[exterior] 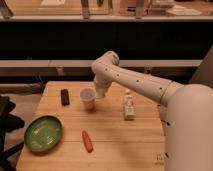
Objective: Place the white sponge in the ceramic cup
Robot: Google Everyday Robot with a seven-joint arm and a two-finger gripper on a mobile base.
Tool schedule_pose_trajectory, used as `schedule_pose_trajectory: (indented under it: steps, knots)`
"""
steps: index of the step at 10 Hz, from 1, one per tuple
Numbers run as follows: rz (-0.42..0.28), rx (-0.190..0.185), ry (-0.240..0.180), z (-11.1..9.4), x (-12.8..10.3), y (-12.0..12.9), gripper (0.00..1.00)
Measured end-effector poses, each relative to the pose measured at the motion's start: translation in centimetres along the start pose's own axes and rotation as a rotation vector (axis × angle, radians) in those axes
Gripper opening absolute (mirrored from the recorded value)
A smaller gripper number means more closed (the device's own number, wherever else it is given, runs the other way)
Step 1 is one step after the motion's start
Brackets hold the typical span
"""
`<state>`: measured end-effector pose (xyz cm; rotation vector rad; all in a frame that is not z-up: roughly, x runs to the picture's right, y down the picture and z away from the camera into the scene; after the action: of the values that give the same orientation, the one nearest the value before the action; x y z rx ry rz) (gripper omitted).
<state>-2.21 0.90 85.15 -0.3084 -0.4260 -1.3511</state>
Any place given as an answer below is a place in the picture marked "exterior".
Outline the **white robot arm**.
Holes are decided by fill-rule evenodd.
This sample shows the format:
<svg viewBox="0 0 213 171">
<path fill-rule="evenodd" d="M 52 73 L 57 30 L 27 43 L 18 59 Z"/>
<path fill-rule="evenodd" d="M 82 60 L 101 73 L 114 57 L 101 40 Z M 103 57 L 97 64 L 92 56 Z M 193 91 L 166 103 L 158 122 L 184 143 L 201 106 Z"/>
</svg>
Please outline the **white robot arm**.
<svg viewBox="0 0 213 171">
<path fill-rule="evenodd" d="M 213 171 L 213 89 L 123 69 L 108 51 L 91 65 L 97 96 L 113 82 L 166 108 L 165 171 Z"/>
</svg>

